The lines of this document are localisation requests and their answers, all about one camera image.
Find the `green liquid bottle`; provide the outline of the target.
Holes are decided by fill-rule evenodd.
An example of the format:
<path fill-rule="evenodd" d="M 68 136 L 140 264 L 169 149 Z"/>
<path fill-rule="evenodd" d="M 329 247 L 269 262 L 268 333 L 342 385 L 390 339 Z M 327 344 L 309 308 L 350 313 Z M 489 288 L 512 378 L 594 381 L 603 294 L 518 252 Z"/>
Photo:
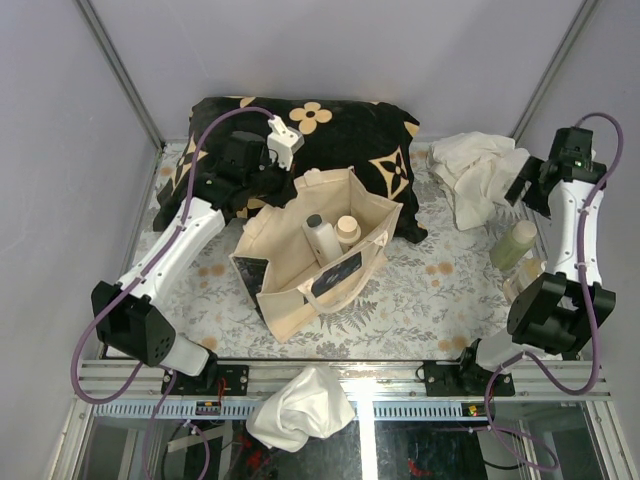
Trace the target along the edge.
<path fill-rule="evenodd" d="M 537 227 L 529 220 L 512 225 L 490 250 L 492 265 L 500 271 L 512 269 L 533 247 L 537 233 Z"/>

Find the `white bottle grey cap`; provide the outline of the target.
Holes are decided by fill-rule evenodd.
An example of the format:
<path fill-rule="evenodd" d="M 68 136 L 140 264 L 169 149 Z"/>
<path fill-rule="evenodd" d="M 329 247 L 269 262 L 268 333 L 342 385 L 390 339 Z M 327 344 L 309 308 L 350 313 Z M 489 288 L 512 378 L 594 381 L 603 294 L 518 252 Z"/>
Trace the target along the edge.
<path fill-rule="evenodd" d="M 320 214 L 308 216 L 302 224 L 302 230 L 321 267 L 342 256 L 343 251 L 333 226 L 325 221 Z"/>

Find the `beige canvas tote bag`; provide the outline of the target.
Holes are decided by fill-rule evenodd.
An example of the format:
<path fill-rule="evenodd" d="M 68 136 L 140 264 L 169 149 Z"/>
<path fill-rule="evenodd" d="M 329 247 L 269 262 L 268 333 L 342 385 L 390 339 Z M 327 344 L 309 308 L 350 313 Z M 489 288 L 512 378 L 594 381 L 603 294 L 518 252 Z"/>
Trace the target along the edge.
<path fill-rule="evenodd" d="M 350 169 L 306 172 L 284 207 L 264 206 L 244 226 L 230 260 L 275 339 L 287 342 L 321 314 L 336 313 L 361 293 L 385 260 L 401 204 L 368 192 Z M 304 231 L 317 214 L 329 226 L 350 215 L 361 237 L 322 264 Z"/>

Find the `beige bottle wooden cap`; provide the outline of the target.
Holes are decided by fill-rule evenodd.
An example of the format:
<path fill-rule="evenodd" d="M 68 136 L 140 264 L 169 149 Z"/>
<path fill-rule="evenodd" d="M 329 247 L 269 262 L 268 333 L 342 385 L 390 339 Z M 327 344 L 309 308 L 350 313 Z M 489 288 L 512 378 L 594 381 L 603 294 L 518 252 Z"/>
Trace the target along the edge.
<path fill-rule="evenodd" d="M 350 215 L 341 216 L 334 226 L 336 237 L 344 251 L 355 246 L 361 238 L 361 227 Z"/>

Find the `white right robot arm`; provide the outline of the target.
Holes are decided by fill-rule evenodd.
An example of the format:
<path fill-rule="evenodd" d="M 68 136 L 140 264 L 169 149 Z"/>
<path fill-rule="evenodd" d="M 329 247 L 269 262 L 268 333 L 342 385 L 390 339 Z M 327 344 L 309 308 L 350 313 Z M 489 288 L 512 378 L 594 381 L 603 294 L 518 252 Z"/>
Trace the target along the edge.
<path fill-rule="evenodd" d="M 529 158 L 505 194 L 550 220 L 556 231 L 546 268 L 512 303 L 499 333 L 467 347 L 458 387 L 478 394 L 511 358 L 574 354 L 593 340 L 616 304 L 597 264 L 597 222 L 608 168 L 594 161 L 593 133 L 557 130 L 547 159 Z"/>

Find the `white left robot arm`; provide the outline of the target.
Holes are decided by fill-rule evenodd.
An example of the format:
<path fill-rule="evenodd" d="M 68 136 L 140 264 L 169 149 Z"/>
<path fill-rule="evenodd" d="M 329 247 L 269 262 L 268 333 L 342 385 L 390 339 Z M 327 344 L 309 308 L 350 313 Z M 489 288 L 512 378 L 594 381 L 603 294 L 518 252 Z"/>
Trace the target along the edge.
<path fill-rule="evenodd" d="M 177 333 L 164 314 L 167 297 L 253 190 L 280 188 L 303 143 L 299 132 L 280 125 L 266 138 L 235 132 L 211 171 L 190 168 L 186 196 L 151 250 L 117 283 L 94 288 L 98 339 L 147 366 L 183 374 L 197 394 L 212 392 L 215 356 Z"/>

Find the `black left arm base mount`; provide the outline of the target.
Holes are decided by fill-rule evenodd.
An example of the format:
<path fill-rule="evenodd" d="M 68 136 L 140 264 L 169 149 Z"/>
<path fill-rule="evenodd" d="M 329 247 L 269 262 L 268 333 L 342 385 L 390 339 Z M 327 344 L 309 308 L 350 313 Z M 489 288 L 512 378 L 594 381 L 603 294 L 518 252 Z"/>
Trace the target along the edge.
<path fill-rule="evenodd" d="M 195 376 L 166 371 L 167 381 L 161 392 L 182 396 L 246 396 L 250 367 L 245 364 L 220 363 L 218 356 L 208 351 L 203 371 Z"/>

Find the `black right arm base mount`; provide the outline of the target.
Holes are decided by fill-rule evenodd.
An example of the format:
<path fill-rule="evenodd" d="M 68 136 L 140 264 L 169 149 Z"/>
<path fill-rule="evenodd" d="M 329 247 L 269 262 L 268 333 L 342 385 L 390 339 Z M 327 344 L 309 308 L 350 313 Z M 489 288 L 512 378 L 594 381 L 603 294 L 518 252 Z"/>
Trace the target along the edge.
<path fill-rule="evenodd" d="M 492 372 L 476 362 L 479 341 L 466 347 L 456 360 L 425 360 L 420 367 L 428 397 L 480 397 Z"/>

